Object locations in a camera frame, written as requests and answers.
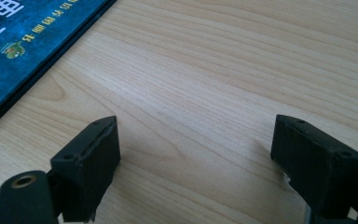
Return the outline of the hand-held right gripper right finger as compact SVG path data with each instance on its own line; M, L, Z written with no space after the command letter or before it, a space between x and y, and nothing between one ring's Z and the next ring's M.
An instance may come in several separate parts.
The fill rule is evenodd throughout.
M358 152L305 120L278 115L270 157L310 208L325 218L344 218L358 175Z

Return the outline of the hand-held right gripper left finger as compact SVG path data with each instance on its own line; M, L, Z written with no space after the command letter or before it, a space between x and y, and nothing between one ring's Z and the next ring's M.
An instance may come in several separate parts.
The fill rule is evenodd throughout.
M93 121L50 160L55 213L66 222L93 221L119 162L117 118Z

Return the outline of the blue book with white print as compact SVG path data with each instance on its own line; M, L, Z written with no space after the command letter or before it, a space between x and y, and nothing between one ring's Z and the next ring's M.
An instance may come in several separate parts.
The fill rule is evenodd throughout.
M0 0L0 118L117 0Z

